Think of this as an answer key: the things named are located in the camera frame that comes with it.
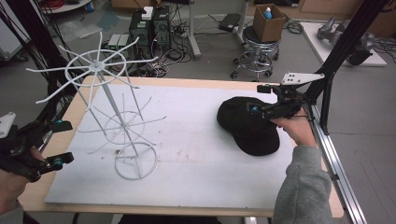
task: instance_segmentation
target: cardboard box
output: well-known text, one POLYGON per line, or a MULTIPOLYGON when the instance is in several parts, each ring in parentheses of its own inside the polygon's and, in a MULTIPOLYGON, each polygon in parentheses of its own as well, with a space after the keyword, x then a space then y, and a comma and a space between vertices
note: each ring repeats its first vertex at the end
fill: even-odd
POLYGON ((261 41, 277 41, 282 36, 285 15, 274 4, 262 4, 256 6, 253 19, 253 30, 261 41), (273 18, 265 19, 262 14, 265 9, 271 8, 273 18))
POLYGON ((396 38, 396 1, 389 1, 384 6, 367 32, 378 37, 396 38))
POLYGON ((302 12, 352 15, 362 0, 304 0, 302 12))
POLYGON ((152 7, 151 0, 111 0, 111 6, 116 8, 152 7))

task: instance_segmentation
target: cap brim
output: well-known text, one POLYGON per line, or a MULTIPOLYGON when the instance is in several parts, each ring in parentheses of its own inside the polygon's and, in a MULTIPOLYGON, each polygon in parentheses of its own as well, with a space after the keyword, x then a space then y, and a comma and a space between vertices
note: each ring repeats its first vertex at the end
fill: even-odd
POLYGON ((235 143, 248 155, 265 156, 279 149, 279 135, 276 128, 271 128, 260 138, 246 139, 233 135, 235 143))

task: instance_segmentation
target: wooden table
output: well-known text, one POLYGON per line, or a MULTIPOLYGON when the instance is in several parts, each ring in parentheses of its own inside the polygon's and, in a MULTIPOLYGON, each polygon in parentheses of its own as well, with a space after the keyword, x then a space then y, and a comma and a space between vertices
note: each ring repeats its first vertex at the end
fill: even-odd
MULTIPOLYGON (((90 83, 92 77, 87 77, 85 83, 90 83)), ((214 81, 195 79, 172 79, 172 78, 145 78, 133 77, 132 82, 137 86, 165 86, 165 87, 194 87, 194 88, 217 88, 228 90, 256 90, 257 83, 214 81)), ((115 80, 112 84, 121 84, 115 80)), ((81 88, 84 95, 89 94, 89 89, 81 88)), ((56 133, 49 141, 44 152, 44 157, 64 153, 73 139, 75 130, 82 120, 86 106, 81 98, 76 95, 67 109, 63 120, 69 120, 74 131, 56 133)), ((128 206, 128 205, 98 205, 77 203, 45 203, 46 195, 55 177, 55 172, 45 174, 33 184, 29 184, 26 191, 20 197, 26 211, 35 212, 90 212, 90 213, 114 213, 114 214, 156 214, 156 215, 191 215, 191 216, 237 216, 237 217, 271 217, 273 210, 269 209, 233 209, 233 208, 204 208, 204 207, 164 207, 164 206, 128 206)), ((330 197, 332 215, 342 217, 343 207, 338 196, 332 188, 330 197)))

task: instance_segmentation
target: wheel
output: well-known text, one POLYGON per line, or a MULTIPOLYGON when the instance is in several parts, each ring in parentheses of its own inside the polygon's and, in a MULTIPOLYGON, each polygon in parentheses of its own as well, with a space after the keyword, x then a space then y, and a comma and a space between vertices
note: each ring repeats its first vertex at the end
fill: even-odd
POLYGON ((27 55, 24 53, 23 50, 20 50, 16 55, 15 55, 15 59, 18 60, 19 62, 27 62, 28 61, 28 57, 27 55))
POLYGON ((236 74, 238 74, 238 72, 233 71, 233 72, 231 73, 230 77, 231 77, 232 79, 235 79, 235 78, 236 78, 236 74))
POLYGON ((266 72, 264 73, 264 75, 265 75, 266 77, 270 77, 270 76, 272 75, 272 71, 266 71, 266 72))
POLYGON ((260 58, 259 59, 259 63, 266 63, 267 62, 267 60, 265 60, 265 58, 260 58))
POLYGON ((274 55, 273 59, 274 59, 274 61, 276 61, 278 58, 279 58, 279 54, 276 53, 276 54, 274 55))

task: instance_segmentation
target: person's arm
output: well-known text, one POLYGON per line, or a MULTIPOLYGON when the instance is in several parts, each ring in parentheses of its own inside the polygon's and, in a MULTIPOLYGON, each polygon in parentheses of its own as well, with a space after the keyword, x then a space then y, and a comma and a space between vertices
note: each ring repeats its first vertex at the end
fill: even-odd
POLYGON ((305 112, 273 122, 283 127, 297 144, 276 198, 274 223, 332 223, 329 205, 332 181, 321 170, 321 153, 305 112))
MULTIPOLYGON (((37 149, 32 149, 35 158, 43 160, 37 149)), ((20 175, 0 169, 0 224, 21 224, 23 208, 18 203, 18 197, 24 192, 29 180, 20 175)))

